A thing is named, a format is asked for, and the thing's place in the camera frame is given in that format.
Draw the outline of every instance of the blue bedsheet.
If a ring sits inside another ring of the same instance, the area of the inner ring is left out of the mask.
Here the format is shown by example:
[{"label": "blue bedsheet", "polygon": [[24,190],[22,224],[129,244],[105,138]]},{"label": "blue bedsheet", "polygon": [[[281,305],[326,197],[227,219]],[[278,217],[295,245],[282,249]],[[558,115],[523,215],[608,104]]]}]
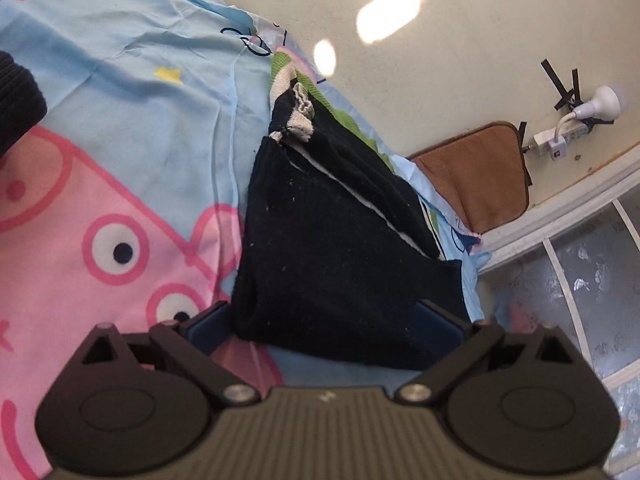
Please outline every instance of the blue bedsheet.
[{"label": "blue bedsheet", "polygon": [[[242,216],[270,121],[270,54],[284,42],[283,27],[222,0],[0,0],[0,49],[34,73],[49,105],[42,125],[88,154],[184,239],[212,204]],[[286,47],[311,64],[290,34]],[[462,260],[469,315],[482,317],[475,286],[486,255],[467,251],[477,239],[330,82],[319,89],[423,198],[446,258]],[[221,280],[226,295],[233,280],[233,272]],[[414,375],[275,348],[271,355],[290,384],[393,389]]]}]

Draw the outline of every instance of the black tape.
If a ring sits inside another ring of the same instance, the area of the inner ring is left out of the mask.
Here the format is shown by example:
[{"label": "black tape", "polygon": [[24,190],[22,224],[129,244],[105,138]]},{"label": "black tape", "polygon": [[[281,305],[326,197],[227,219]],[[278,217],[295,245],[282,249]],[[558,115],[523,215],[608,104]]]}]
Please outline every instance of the black tape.
[{"label": "black tape", "polygon": [[571,90],[567,91],[567,89],[562,84],[562,81],[560,81],[558,74],[556,74],[554,69],[551,67],[551,63],[549,63],[548,59],[545,59],[542,63],[540,63],[540,65],[542,65],[542,68],[545,69],[546,75],[549,76],[549,79],[551,79],[551,82],[554,84],[556,90],[558,90],[558,93],[560,94],[561,99],[556,103],[556,106],[554,107],[556,110],[559,110],[560,108],[571,102],[571,98],[574,96],[574,89],[572,88]]},{"label": "black tape", "polygon": [[[518,127],[518,143],[520,144],[520,151],[524,154],[529,151],[529,147],[526,148],[523,146],[524,144],[524,132],[527,129],[526,121],[522,121],[520,126]],[[529,174],[529,170],[527,169],[527,165],[524,163],[524,157],[522,158],[522,167],[524,169],[524,177],[527,181],[527,187],[533,186],[533,181],[531,179],[531,175]]]},{"label": "black tape", "polygon": [[582,101],[580,100],[580,82],[578,81],[578,69],[574,68],[571,70],[571,78],[574,81],[574,97],[576,105],[581,105]]}]

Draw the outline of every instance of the green fabric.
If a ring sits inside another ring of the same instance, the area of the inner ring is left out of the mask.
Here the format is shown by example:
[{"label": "green fabric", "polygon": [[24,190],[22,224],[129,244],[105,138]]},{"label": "green fabric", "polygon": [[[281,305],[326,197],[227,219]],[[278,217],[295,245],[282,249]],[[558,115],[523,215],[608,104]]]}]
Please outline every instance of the green fabric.
[{"label": "green fabric", "polygon": [[[276,74],[282,70],[285,66],[287,66],[291,61],[291,58],[285,54],[284,52],[276,52],[273,56],[273,61],[271,63],[271,83],[276,77]],[[316,84],[311,81],[305,74],[296,70],[296,78],[300,82],[300,84],[309,92],[322,106],[324,106],[327,110],[329,110],[330,114],[334,116],[334,118],[347,130],[349,130],[353,135],[358,137],[362,142],[364,142],[367,146],[369,146],[374,152],[378,154],[378,156],[382,159],[382,161],[386,164],[386,166],[393,172],[394,167],[389,160],[389,157],[386,153],[380,153],[378,151],[378,146],[376,141],[373,139],[369,139],[369,137],[365,136],[358,127],[356,121],[351,117],[347,112],[343,110],[336,110],[331,103],[322,95],[322,92],[318,90]]]},{"label": "green fabric", "polygon": [[440,237],[440,228],[438,227],[438,213],[433,209],[429,209],[429,216],[431,217],[431,225],[433,225],[434,234]]},{"label": "green fabric", "polygon": [[276,74],[291,62],[291,58],[284,52],[276,52],[271,61],[271,83],[276,79]]}]

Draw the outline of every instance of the bed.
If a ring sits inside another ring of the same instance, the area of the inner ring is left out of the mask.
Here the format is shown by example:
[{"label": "bed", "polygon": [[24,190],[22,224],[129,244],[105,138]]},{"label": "bed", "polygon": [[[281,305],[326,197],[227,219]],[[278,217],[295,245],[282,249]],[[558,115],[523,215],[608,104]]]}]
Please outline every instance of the bed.
[{"label": "bed", "polygon": [[[488,255],[470,250],[478,238],[318,75],[284,24],[222,0],[0,0],[0,30],[0,50],[33,72],[49,107],[0,162],[3,480],[48,470],[34,412],[93,325],[142,332],[230,297],[276,50],[414,187],[444,257],[462,261],[469,317],[482,317],[475,288]],[[393,390],[416,373],[234,336],[212,359],[263,395],[283,383]]]}]

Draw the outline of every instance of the pink pig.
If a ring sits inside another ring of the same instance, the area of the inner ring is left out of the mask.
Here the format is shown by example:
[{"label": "pink pig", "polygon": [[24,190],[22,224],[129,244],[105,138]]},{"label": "pink pig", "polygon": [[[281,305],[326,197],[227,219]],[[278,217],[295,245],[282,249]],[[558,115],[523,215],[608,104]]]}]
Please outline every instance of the pink pig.
[{"label": "pink pig", "polygon": [[[194,316],[227,299],[240,250],[235,208],[209,207],[184,240],[68,140],[24,136],[0,160],[0,479],[48,471],[35,412],[96,323]],[[232,338],[214,359],[263,393],[282,383],[260,345]]]}]

